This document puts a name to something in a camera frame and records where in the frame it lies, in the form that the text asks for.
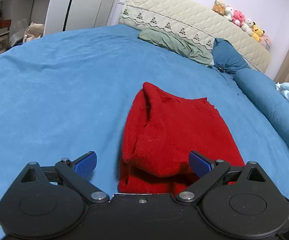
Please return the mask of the red knit sweater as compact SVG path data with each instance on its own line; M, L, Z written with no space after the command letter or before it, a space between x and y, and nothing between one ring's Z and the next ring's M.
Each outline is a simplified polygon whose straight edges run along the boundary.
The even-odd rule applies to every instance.
M177 195L198 180L188 163L192 151L244 165L230 130L206 98L184 99L144 83L123 132L119 192Z

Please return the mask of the blue bed sheet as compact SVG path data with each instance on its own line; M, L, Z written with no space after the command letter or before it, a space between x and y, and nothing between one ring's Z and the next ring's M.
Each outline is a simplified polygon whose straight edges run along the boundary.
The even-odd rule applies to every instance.
M116 193L124 125L145 82L207 98L242 158L258 162L289 198L289 149L232 76L113 25L47 35L0 54L0 199L28 162L52 166L89 151L98 157L91 183Z

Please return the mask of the dark blue duvet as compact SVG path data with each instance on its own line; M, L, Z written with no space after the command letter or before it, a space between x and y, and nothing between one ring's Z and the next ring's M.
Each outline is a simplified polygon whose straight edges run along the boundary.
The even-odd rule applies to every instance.
M238 70L233 79L289 148L289 103L276 90L275 83L263 73L252 69Z

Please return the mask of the dark blue pillow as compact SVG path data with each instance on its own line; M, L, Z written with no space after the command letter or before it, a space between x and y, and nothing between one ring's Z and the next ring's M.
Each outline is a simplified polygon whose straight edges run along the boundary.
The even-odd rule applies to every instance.
M241 69L250 69L234 46L223 38L214 39L212 55L214 65L229 75L234 75Z

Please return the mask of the light pink plush toy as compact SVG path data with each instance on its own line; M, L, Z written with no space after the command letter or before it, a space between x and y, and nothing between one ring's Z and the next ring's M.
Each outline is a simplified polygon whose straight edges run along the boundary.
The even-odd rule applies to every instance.
M260 37L260 44L266 49L266 50L270 50L271 48L271 40L270 38L263 34L262 37Z

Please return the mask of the green pillow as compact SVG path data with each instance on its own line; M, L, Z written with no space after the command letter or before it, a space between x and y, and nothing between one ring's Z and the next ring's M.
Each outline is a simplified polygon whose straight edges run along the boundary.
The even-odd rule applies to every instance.
M175 34L154 28L145 28L139 32L138 38L205 66L214 65L213 56L205 47Z

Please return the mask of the yellow plush toy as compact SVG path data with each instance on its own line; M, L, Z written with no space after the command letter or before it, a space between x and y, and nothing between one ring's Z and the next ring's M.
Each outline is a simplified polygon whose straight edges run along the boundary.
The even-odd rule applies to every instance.
M252 37L257 41L260 42L260 38L264 35L265 31L261 29L256 23L253 23L252 26Z

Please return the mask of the cream cloth bag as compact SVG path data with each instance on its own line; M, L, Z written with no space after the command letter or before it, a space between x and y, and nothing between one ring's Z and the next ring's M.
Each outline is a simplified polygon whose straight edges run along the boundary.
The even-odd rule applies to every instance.
M44 24L40 23L31 23L27 29L25 30L25 34L23 37L23 43L29 42L31 40L36 40L44 35Z

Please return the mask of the small white plush toy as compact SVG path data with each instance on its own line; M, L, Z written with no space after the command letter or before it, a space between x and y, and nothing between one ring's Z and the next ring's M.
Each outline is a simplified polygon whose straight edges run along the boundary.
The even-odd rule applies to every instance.
M245 18L242 25L241 29L246 32L249 36L252 36L253 34L253 22L250 18Z

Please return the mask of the brown plush toy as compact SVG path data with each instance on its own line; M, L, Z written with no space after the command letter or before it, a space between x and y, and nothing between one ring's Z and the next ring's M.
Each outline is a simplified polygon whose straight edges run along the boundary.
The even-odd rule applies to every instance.
M222 0L215 0L212 10L221 16L225 14L225 3Z

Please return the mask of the white grey wardrobe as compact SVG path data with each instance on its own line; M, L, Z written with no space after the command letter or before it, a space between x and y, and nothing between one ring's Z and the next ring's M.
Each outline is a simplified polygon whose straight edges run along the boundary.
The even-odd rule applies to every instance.
M70 0L64 31L103 27L115 0Z

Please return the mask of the cream quilted headboard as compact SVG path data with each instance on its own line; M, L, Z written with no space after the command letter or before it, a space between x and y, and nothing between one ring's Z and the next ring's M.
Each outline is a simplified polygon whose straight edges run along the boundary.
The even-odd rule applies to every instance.
M270 53L234 23L193 0L126 0L119 23L137 30L153 27L212 50L216 38L228 40L252 68L264 73Z

